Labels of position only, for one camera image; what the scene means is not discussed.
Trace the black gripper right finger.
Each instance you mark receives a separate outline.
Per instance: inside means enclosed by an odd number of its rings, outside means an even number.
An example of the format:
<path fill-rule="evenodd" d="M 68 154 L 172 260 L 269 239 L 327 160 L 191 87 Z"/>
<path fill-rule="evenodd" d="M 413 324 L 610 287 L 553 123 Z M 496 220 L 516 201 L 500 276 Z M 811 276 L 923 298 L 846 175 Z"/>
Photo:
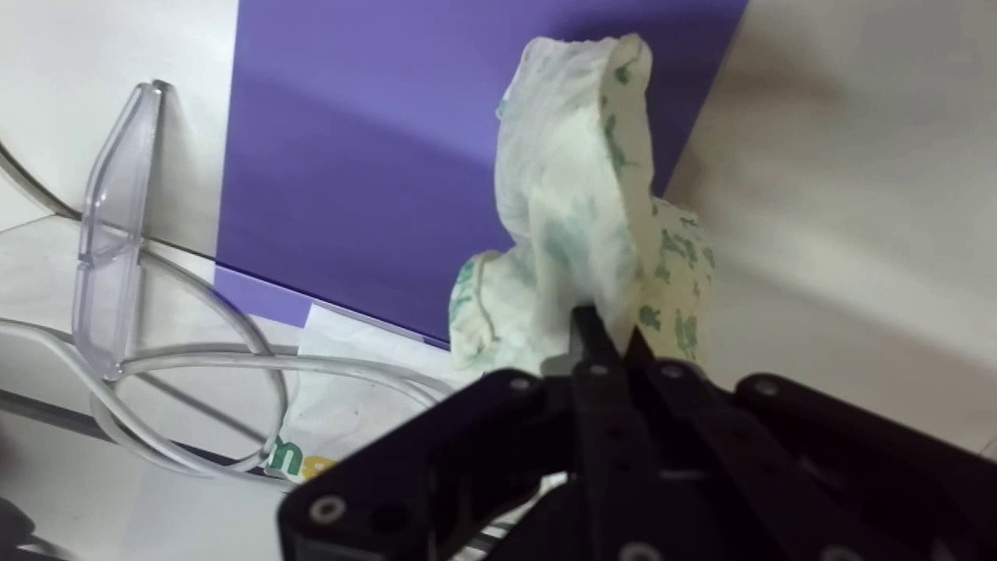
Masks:
<path fill-rule="evenodd" d="M 719 473 L 748 516 L 743 529 L 773 561 L 887 561 L 897 542 L 845 516 L 784 446 L 741 405 L 709 386 L 691 365 L 654 358 L 631 336 L 635 365 L 659 408 Z"/>

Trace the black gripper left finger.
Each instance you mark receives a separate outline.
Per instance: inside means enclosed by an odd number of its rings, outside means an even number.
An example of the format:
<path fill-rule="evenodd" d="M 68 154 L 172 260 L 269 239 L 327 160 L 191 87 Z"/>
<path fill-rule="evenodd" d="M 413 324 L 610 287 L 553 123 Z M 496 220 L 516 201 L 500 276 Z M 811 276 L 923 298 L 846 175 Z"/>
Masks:
<path fill-rule="evenodd" d="M 597 312 L 570 314 L 575 476 L 594 561 L 728 561 L 699 476 L 666 476 L 631 371 Z"/>

